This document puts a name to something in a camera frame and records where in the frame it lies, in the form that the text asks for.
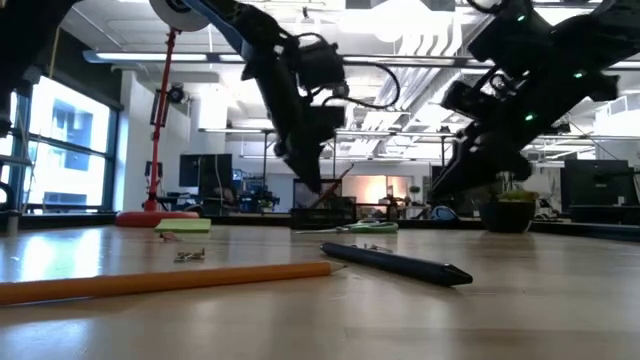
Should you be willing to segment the long ceiling light strip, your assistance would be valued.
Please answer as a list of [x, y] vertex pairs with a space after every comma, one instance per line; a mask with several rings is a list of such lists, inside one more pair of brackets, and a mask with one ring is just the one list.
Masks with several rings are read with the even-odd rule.
[[[86, 61], [90, 63], [152, 63], [165, 60], [165, 53], [153, 52], [97, 52], [87, 50], [83, 52]], [[429, 68], [460, 68], [460, 69], [489, 69], [493, 66], [491, 61], [480, 62], [466, 57], [446, 56], [362, 56], [343, 55], [344, 62], [350, 65], [363, 65], [364, 63], [377, 63], [391, 67], [429, 67]], [[176, 63], [192, 64], [243, 64], [240, 55], [232, 53], [177, 53], [172, 56]]]

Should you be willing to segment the green-handled scissors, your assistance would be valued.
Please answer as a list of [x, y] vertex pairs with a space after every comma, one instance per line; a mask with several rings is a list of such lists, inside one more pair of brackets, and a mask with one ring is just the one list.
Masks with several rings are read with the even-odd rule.
[[396, 222], [357, 222], [329, 229], [303, 230], [299, 234], [320, 233], [360, 233], [360, 234], [393, 234], [399, 230]]

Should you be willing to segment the blue round object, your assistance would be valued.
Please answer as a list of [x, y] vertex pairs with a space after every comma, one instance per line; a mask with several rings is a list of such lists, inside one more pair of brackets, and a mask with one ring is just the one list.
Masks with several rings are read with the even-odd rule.
[[431, 209], [429, 218], [433, 221], [457, 221], [458, 215], [451, 208], [438, 205]]

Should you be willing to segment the potted succulent plant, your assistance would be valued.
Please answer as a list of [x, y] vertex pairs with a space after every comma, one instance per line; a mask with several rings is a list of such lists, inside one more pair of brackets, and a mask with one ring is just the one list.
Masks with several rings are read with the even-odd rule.
[[534, 219], [539, 194], [525, 190], [511, 173], [502, 173], [487, 186], [487, 199], [479, 205], [480, 220], [493, 233], [524, 233]]

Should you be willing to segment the large window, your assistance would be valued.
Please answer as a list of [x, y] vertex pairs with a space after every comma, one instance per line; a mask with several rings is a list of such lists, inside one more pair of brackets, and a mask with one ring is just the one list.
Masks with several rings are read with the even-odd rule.
[[111, 201], [118, 112], [42, 76], [10, 95], [0, 180], [26, 213], [95, 212]]

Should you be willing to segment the black mesh desk organizer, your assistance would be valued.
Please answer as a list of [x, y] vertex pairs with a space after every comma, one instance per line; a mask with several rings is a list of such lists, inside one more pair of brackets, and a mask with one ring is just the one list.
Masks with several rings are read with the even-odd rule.
[[312, 192], [299, 179], [294, 180], [290, 209], [291, 229], [320, 230], [357, 222], [393, 222], [388, 220], [386, 213], [376, 214], [376, 211], [381, 208], [380, 204], [375, 204], [372, 213], [366, 214], [366, 205], [359, 203], [355, 196], [344, 195], [342, 184], [317, 208], [309, 209], [309, 206], [333, 184], [334, 180], [322, 179], [320, 193]]

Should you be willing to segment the green sticky note pad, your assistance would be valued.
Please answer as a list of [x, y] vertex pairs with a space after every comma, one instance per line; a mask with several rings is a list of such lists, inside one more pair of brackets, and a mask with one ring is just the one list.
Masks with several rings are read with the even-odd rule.
[[208, 233], [211, 220], [206, 218], [172, 218], [162, 219], [154, 228], [157, 233]]

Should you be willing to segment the small binder clip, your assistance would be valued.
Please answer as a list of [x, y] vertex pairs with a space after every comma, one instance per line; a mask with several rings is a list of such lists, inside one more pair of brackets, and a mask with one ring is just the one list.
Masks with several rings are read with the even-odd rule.
[[174, 258], [174, 262], [183, 263], [189, 261], [200, 261], [205, 259], [205, 249], [201, 248], [199, 251], [184, 251], [178, 252]]

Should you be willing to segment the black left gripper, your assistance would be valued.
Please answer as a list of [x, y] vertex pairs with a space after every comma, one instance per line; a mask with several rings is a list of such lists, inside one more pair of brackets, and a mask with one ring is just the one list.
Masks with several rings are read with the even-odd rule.
[[301, 47], [288, 47], [281, 54], [258, 49], [249, 57], [244, 77], [256, 81], [268, 117], [279, 137], [276, 154], [312, 192], [321, 191], [322, 143], [335, 136], [345, 122], [341, 105], [315, 105], [313, 90], [298, 81]]

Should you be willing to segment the orange pencil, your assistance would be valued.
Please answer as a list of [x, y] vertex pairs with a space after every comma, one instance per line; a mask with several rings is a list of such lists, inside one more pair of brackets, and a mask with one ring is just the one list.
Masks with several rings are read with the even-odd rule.
[[323, 277], [343, 268], [342, 264], [322, 261], [29, 282], [2, 282], [0, 283], [0, 306]]
[[337, 189], [338, 186], [342, 184], [342, 179], [355, 167], [354, 164], [351, 164], [346, 170], [342, 172], [342, 174], [334, 180], [333, 184], [325, 191], [323, 191], [319, 197], [309, 206], [309, 209], [317, 208], [323, 201], [329, 198]]

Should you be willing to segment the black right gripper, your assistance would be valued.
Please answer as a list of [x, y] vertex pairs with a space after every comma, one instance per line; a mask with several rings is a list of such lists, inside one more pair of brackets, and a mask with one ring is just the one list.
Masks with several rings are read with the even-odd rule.
[[523, 149], [586, 98], [616, 99], [619, 79], [599, 69], [571, 67], [552, 67], [531, 76], [515, 95], [475, 121], [466, 138], [454, 143], [453, 157], [433, 184], [432, 194], [445, 196], [491, 184], [504, 172], [517, 181], [527, 180], [531, 164], [517, 152], [495, 154], [497, 148]]

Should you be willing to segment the wide black monitor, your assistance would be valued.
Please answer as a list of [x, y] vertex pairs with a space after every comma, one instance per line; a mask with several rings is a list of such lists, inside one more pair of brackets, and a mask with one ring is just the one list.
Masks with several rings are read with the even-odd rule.
[[574, 223], [640, 225], [637, 174], [626, 160], [565, 160], [562, 211]]

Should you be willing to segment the black pen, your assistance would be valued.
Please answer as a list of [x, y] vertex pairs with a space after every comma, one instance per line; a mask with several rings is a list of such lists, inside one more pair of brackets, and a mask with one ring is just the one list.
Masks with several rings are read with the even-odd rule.
[[329, 257], [378, 268], [434, 285], [453, 287], [473, 282], [471, 274], [449, 263], [439, 263], [331, 242], [322, 243], [320, 250]]

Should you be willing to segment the red desk lamp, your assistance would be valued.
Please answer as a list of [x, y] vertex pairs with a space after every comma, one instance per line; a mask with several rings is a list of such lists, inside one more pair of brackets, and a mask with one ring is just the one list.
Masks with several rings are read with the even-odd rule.
[[123, 211], [117, 214], [115, 225], [120, 227], [155, 228], [164, 219], [190, 219], [193, 214], [180, 215], [177, 212], [161, 211], [158, 206], [158, 187], [161, 183], [159, 142], [161, 129], [166, 120], [169, 108], [169, 77], [173, 60], [177, 36], [184, 32], [194, 32], [207, 26], [206, 20], [194, 13], [185, 0], [149, 0], [149, 4], [156, 15], [169, 26], [167, 34], [164, 67], [161, 75], [160, 88], [156, 91], [152, 105], [150, 125], [151, 133], [151, 161], [148, 180], [147, 199], [142, 211]]

